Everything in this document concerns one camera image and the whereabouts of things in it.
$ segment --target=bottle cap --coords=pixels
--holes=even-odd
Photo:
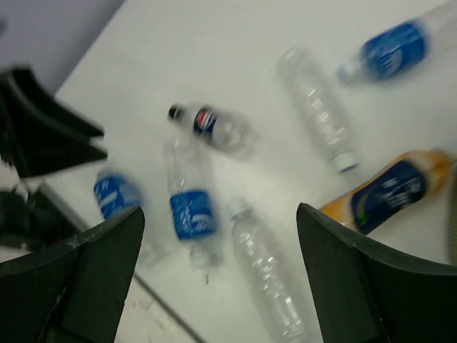
[[[228,215],[231,219],[238,215],[249,212],[252,208],[246,203],[244,199],[233,199],[227,204]]]
[[[336,70],[338,79],[345,83],[350,84],[362,76],[362,66],[358,56],[352,57],[346,63],[340,65]]]
[[[358,160],[352,151],[348,151],[332,159],[332,163],[335,165],[338,173],[344,173],[356,168]]]
[[[179,117],[182,115],[182,106],[178,104],[173,104],[171,105],[169,109],[169,118],[170,119],[179,119]]]

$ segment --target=table surface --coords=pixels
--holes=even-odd
[[[114,343],[195,343],[195,340],[132,279]]]
[[[128,0],[63,85],[57,98],[104,126],[100,144],[108,148],[109,161],[132,173],[147,194],[145,238],[155,257],[142,254],[137,274],[203,339],[272,342],[232,252],[225,206],[238,196],[270,222],[308,302],[309,328],[318,329],[296,208],[300,202],[319,207],[348,191],[353,180],[335,174],[316,153],[275,76],[277,59],[290,46],[311,47],[348,109],[361,160],[357,178],[367,179],[405,151],[455,140],[456,53],[430,58],[380,84],[343,87],[334,70],[367,38],[440,3]],[[180,134],[166,115],[177,101],[241,111],[261,136],[255,156],[245,162],[204,149],[223,257],[208,284],[191,270],[169,211],[162,146]],[[93,225],[101,221],[92,194],[100,167],[92,164],[48,178]],[[370,237],[445,262],[447,191],[405,209]]]

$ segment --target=dark blue label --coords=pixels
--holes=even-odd
[[[407,21],[367,41],[361,50],[368,73],[385,79],[407,69],[427,55],[427,37],[418,21]]]
[[[170,205],[178,239],[198,239],[214,233],[213,212],[205,191],[175,194]]]
[[[214,114],[213,109],[209,107],[202,107],[194,120],[195,133],[207,134],[211,137],[216,120],[217,116]]]
[[[122,175],[110,175],[95,183],[94,194],[104,219],[141,206],[139,193]]]
[[[352,196],[351,209],[358,228],[368,234],[402,208],[426,193],[422,173],[407,161],[388,171]]]

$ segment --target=yellow bottle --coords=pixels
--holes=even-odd
[[[452,165],[452,158],[440,150],[406,152],[320,211],[349,229],[368,234],[401,209],[440,192]]]

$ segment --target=empty plastic bottle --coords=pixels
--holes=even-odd
[[[316,147],[338,172],[354,169],[358,161],[346,113],[309,49],[289,49],[278,61],[278,72]]]
[[[240,114],[216,109],[206,104],[174,104],[169,118],[204,138],[218,149],[237,152],[244,148],[248,124]]]
[[[193,139],[174,139],[164,145],[164,157],[176,236],[189,245],[192,266],[207,269],[216,261],[216,228],[199,146]]]
[[[233,248],[240,267],[249,281],[258,310],[275,342],[311,341],[304,316],[306,302],[291,293],[291,277],[284,257],[269,228],[244,201],[229,204]]]
[[[139,188],[112,166],[105,166],[97,173],[94,194],[104,219],[142,205]]]
[[[368,40],[337,69],[342,82],[376,81],[457,46],[457,1],[446,2]]]

